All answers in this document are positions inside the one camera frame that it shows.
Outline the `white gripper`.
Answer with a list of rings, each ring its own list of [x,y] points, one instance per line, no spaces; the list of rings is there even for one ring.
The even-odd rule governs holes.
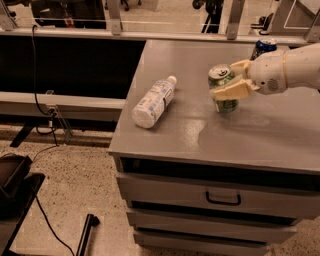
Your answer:
[[[284,74],[284,51],[264,53],[251,61],[248,59],[230,65],[236,76],[244,79],[209,90],[217,101],[237,100],[249,97],[254,91],[271,95],[287,90]]]

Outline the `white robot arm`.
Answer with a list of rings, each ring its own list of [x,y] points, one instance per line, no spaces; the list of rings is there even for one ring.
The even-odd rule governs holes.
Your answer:
[[[320,43],[287,51],[264,53],[255,60],[242,60],[231,65],[235,77],[226,85],[209,90],[218,101],[283,93],[289,88],[320,89]]]

